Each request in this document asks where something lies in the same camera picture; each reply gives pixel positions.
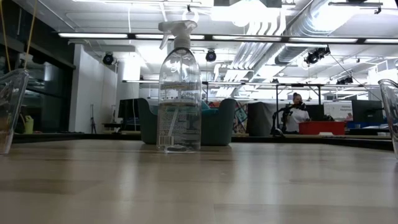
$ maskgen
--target colorful artwork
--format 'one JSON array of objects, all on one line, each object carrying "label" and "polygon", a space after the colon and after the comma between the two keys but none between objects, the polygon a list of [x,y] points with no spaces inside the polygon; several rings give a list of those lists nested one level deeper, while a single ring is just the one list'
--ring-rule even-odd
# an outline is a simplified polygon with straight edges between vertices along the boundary
[{"label": "colorful artwork", "polygon": [[248,125],[248,104],[236,102],[233,134],[246,133]]}]

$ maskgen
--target teal chair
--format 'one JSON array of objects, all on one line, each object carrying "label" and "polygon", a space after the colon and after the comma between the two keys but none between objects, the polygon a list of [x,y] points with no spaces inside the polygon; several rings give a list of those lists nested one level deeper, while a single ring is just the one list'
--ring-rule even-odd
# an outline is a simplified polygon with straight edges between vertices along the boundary
[{"label": "teal chair", "polygon": [[[227,146],[231,142],[233,119],[235,115],[234,99],[225,99],[218,109],[209,109],[202,102],[201,145]],[[147,100],[138,99],[141,140],[146,144],[156,144],[157,107],[151,110]]]}]

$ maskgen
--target security camera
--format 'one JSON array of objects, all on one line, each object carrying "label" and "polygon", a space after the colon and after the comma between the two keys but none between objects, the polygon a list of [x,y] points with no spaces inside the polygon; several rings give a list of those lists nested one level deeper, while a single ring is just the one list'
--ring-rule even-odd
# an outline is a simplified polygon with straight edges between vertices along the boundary
[{"label": "security camera", "polygon": [[209,50],[207,51],[206,54],[206,61],[208,62],[214,62],[217,58],[216,52],[214,52],[214,50]]},{"label": "security camera", "polygon": [[116,63],[116,60],[113,57],[113,53],[112,52],[107,52],[104,56],[104,59],[102,59],[102,62],[105,65],[114,65]]}]

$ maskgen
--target person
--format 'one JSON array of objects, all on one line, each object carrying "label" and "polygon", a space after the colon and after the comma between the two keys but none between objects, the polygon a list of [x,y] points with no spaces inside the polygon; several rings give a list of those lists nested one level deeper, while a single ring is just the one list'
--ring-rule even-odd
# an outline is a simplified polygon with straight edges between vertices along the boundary
[{"label": "person", "polygon": [[289,115],[286,117],[286,133],[298,134],[299,123],[310,120],[308,111],[303,108],[302,97],[298,93],[293,94],[293,105]]}]

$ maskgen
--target bottle label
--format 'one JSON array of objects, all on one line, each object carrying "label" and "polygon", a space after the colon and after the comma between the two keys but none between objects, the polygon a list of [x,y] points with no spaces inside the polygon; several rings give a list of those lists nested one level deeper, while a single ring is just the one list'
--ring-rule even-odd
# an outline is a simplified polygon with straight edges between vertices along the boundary
[{"label": "bottle label", "polygon": [[161,103],[158,146],[200,147],[200,106],[195,103]]},{"label": "bottle label", "polygon": [[189,82],[169,82],[160,85],[160,90],[189,90],[191,89]]}]

